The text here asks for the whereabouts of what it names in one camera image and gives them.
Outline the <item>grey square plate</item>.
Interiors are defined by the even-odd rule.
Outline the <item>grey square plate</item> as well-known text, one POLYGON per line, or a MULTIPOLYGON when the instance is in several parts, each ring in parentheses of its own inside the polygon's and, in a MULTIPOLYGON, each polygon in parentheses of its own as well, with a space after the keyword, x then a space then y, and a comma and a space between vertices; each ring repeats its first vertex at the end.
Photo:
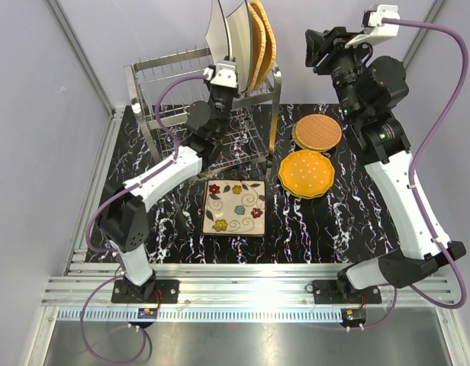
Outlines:
POLYGON ((231 58, 230 30, 219 0, 211 1, 211 15, 205 41, 211 52, 213 64, 231 58))

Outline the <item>woven orange rattan plate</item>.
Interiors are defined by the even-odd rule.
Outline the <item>woven orange rattan plate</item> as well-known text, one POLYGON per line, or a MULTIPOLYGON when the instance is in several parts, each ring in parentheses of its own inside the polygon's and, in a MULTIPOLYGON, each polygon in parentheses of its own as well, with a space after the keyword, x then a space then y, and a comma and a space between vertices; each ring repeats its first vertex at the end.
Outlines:
POLYGON ((335 147, 342 138, 339 123, 324 114, 310 114, 293 127, 292 137, 302 149, 325 152, 335 147))

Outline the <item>orange polka dot plate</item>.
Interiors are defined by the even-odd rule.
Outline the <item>orange polka dot plate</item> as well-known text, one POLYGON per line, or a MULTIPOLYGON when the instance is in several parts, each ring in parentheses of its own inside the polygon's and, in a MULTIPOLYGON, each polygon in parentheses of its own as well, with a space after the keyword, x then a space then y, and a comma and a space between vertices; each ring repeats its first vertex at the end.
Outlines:
POLYGON ((324 196, 332 187, 334 176, 331 161, 308 149, 289 153, 278 169, 282 187, 294 197, 305 199, 324 196))

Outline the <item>floral square plate dark rim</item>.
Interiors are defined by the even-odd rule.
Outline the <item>floral square plate dark rim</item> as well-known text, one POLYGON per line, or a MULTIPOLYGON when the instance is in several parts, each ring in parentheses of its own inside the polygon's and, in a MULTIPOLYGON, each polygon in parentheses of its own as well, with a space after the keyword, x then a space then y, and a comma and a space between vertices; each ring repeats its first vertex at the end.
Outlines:
POLYGON ((227 231, 220 231, 220 232, 201 232, 200 235, 204 236, 226 236, 226 237, 263 237, 265 233, 240 233, 240 232, 227 232, 227 231))

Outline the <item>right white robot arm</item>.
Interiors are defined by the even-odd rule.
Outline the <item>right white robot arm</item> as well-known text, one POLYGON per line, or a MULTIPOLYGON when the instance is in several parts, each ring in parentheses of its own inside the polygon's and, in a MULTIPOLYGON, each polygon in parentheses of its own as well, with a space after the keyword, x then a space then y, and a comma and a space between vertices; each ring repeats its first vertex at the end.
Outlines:
POLYGON ((337 296, 353 303, 380 284, 414 287, 441 267, 454 267, 466 254, 465 244, 451 240, 438 223, 411 169, 410 142, 392 113, 409 92, 404 64, 390 56, 374 58, 366 35, 345 27, 306 30, 305 40, 305 64, 331 78, 346 141, 381 193, 399 240, 397 249, 341 270, 337 296))

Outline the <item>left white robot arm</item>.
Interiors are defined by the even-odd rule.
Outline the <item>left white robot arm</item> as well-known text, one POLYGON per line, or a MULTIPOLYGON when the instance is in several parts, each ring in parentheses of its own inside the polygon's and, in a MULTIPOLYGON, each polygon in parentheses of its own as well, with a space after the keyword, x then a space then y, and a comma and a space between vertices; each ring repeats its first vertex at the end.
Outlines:
POLYGON ((124 275, 118 281, 125 297, 146 303, 158 296, 156 273, 150 267, 145 241, 147 214, 165 194, 212 165, 222 150, 237 87, 207 84, 209 98, 188 108, 188 136, 173 154, 142 175, 126 181, 106 200, 98 228, 117 251, 124 275))

